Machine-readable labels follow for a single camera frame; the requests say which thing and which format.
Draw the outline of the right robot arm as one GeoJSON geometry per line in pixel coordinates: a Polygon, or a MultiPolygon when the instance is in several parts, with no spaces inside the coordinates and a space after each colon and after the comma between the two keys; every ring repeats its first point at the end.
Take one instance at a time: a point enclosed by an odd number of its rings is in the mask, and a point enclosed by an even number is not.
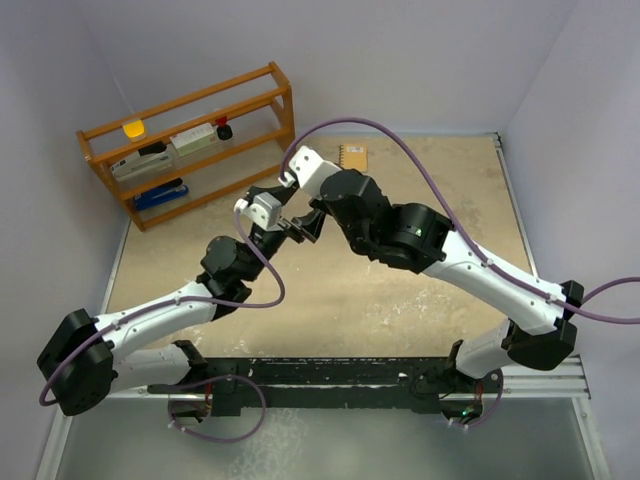
{"type": "Polygon", "coordinates": [[[336,221],[355,254],[447,282],[505,314],[496,328],[454,344],[444,369],[452,389],[467,391],[512,364],[551,371],[573,353],[577,328],[570,312],[531,290],[579,303],[583,289],[576,282],[553,284],[500,258],[480,258],[449,218],[418,203],[391,204],[376,182],[357,170],[321,162],[290,172],[312,205],[336,221]]]}

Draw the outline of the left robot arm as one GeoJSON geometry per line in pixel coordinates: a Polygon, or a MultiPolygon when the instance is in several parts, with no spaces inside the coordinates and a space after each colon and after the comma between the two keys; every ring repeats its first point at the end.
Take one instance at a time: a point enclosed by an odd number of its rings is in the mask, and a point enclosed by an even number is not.
{"type": "Polygon", "coordinates": [[[248,285],[263,271],[277,285],[284,284],[271,260],[292,234],[281,210],[297,190],[297,184],[250,188],[234,207],[236,219],[251,220],[250,231],[242,231],[238,239],[214,238],[201,261],[201,274],[176,291],[111,314],[92,316],[85,309],[67,314],[36,360],[45,379],[39,404],[76,416],[128,388],[201,388],[206,369],[191,345],[147,346],[184,328],[253,308],[248,285]]]}

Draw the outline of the brown spiral notebook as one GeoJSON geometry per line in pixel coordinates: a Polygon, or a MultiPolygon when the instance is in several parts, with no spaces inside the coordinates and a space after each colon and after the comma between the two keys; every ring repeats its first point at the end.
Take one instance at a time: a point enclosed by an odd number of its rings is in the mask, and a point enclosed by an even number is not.
{"type": "Polygon", "coordinates": [[[339,147],[339,166],[361,173],[368,171],[368,150],[364,145],[342,144],[339,147]]]}

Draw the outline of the black red stamp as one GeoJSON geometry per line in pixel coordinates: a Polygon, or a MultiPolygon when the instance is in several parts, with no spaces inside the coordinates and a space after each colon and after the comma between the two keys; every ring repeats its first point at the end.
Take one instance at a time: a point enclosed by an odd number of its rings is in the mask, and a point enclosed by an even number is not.
{"type": "Polygon", "coordinates": [[[228,124],[228,117],[223,116],[215,120],[216,134],[219,140],[227,141],[233,137],[233,131],[228,124]]]}

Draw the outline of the white box on shelf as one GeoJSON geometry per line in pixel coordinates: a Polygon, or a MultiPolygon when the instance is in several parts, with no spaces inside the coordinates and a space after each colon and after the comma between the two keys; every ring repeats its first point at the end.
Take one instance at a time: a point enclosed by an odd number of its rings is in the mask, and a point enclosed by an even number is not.
{"type": "Polygon", "coordinates": [[[207,148],[217,141],[215,128],[204,123],[170,137],[171,144],[180,156],[207,148]]]}

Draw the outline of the orange wooden shelf rack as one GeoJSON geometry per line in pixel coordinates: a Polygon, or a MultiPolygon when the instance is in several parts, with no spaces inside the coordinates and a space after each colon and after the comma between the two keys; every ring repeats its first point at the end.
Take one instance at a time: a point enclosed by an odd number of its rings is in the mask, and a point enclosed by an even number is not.
{"type": "Polygon", "coordinates": [[[146,231],[277,174],[295,137],[291,83],[275,62],[90,130],[86,163],[146,231]]]}

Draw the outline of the blue stapler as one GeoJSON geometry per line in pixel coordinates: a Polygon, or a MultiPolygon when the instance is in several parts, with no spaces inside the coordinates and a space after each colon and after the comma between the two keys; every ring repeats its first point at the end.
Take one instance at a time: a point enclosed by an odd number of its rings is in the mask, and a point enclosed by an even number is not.
{"type": "Polygon", "coordinates": [[[134,206],[137,211],[144,211],[186,196],[188,193],[188,186],[184,184],[181,178],[176,178],[136,195],[134,197],[134,206]]]}

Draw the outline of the white black stapler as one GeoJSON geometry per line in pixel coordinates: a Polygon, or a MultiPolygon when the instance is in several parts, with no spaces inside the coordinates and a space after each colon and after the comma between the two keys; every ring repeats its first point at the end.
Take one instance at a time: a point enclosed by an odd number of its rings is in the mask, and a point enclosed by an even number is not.
{"type": "Polygon", "coordinates": [[[175,148],[163,144],[164,149],[160,150],[160,146],[160,143],[150,145],[114,163],[110,166],[112,176],[116,181],[124,182],[171,167],[176,158],[175,148]]]}

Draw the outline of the yellow sticky note pad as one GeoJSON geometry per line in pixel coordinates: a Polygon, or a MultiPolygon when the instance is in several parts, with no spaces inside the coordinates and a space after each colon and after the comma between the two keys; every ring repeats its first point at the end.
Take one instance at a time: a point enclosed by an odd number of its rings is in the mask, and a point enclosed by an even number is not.
{"type": "Polygon", "coordinates": [[[138,142],[147,137],[147,129],[144,122],[139,119],[130,119],[129,121],[123,123],[121,128],[126,136],[126,138],[132,142],[138,142]]]}

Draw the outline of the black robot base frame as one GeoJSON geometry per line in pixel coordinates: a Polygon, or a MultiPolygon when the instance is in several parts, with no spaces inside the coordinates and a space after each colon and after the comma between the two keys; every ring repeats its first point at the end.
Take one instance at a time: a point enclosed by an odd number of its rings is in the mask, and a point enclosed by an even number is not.
{"type": "Polygon", "coordinates": [[[499,393],[503,376],[457,372],[446,357],[203,357],[179,342],[189,371],[179,381],[156,380],[152,394],[207,394],[213,415],[244,408],[408,410],[417,414],[482,413],[481,397],[499,393]]]}

